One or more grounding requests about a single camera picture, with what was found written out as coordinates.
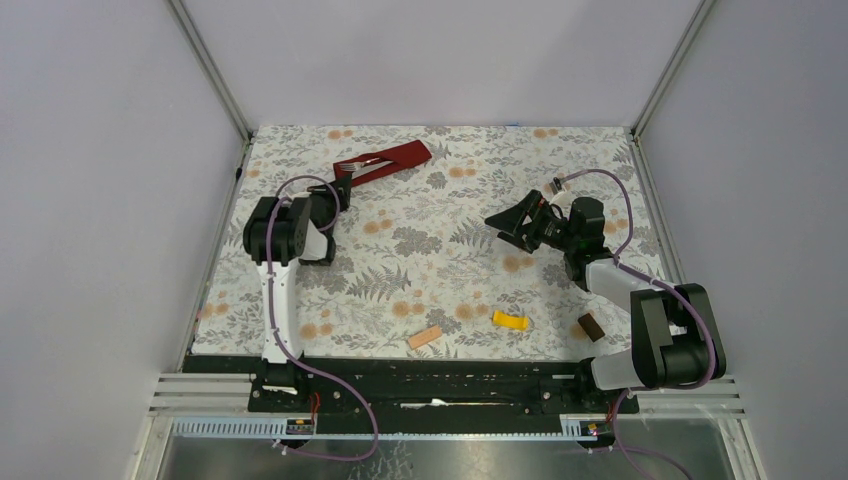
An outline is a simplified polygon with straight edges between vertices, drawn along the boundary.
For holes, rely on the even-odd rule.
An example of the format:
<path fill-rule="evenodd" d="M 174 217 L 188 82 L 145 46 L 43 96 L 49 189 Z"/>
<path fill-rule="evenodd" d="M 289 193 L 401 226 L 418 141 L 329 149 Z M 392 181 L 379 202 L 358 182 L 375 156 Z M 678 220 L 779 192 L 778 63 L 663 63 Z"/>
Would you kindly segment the silver fork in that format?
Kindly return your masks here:
<path fill-rule="evenodd" d="M 350 162 L 340 163 L 338 165 L 338 168 L 342 172 L 353 173 L 353 172 L 361 170 L 365 167 L 369 167 L 369 166 L 375 165 L 375 164 L 380 164 L 380 163 L 383 163 L 383 162 L 384 162 L 383 158 L 377 157 L 377 158 L 363 160 L 363 161 L 350 161 Z"/>

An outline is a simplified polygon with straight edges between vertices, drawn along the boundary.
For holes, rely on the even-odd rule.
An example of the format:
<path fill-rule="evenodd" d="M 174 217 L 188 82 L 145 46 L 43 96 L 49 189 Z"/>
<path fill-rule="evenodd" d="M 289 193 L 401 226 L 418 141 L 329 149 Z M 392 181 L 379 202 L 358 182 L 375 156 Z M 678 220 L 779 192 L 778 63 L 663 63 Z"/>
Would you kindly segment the dark red cloth napkin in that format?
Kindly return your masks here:
<path fill-rule="evenodd" d="M 415 140 L 336 162 L 333 164 L 333 173 L 336 180 L 349 178 L 353 186 L 358 186 L 420 166 L 431 158 L 432 154 L 427 146 L 422 141 Z"/>

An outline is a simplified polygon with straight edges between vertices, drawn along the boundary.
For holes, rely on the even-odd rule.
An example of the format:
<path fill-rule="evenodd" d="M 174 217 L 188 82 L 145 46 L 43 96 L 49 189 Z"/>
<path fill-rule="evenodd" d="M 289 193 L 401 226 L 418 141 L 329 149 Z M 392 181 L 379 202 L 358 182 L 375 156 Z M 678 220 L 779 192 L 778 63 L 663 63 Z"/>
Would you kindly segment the silver table knife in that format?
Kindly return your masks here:
<path fill-rule="evenodd" d="M 395 162 L 384 161 L 383 163 L 371 165 L 369 167 L 365 167 L 361 170 L 353 172 L 352 178 L 354 180 L 358 180 L 358 179 L 364 178 L 368 175 L 371 175 L 373 173 L 377 173 L 377 172 L 385 170 L 385 169 L 392 169 L 393 167 L 396 167 L 396 166 L 397 166 L 397 164 Z"/>

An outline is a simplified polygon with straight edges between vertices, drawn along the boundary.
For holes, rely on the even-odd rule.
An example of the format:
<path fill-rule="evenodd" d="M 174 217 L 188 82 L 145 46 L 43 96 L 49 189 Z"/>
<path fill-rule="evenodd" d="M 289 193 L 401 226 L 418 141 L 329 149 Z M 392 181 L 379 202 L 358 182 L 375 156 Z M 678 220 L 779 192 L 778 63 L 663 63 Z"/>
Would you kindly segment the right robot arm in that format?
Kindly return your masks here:
<path fill-rule="evenodd" d="M 613 390 L 692 389 L 725 374 L 726 356 L 705 288 L 672 285 L 620 261 L 605 244 L 601 201 L 579 197 L 562 214 L 533 190 L 484 223 L 527 253 L 542 245 L 562 252 L 574 284 L 629 314 L 630 347 L 582 366 L 588 375 L 575 382 L 573 396 L 583 410 L 601 410 Z"/>

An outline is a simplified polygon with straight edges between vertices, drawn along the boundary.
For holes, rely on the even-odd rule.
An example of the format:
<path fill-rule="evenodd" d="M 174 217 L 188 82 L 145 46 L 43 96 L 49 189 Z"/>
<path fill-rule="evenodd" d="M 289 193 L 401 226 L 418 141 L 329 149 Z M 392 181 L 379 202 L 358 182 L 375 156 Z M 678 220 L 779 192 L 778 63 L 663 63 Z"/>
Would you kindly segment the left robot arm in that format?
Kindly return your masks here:
<path fill-rule="evenodd" d="M 283 183 L 317 180 L 303 192 L 286 195 L 279 189 L 261 197 L 243 229 L 243 246 L 256 266 L 262 293 L 264 344 L 256 373 L 255 397 L 271 392 L 288 411 L 309 401 L 309 372 L 300 365 L 304 353 L 297 318 L 296 276 L 303 265 L 329 266 L 337 251 L 333 238 L 338 216 L 350 206 L 352 180 L 326 182 L 299 175 Z"/>

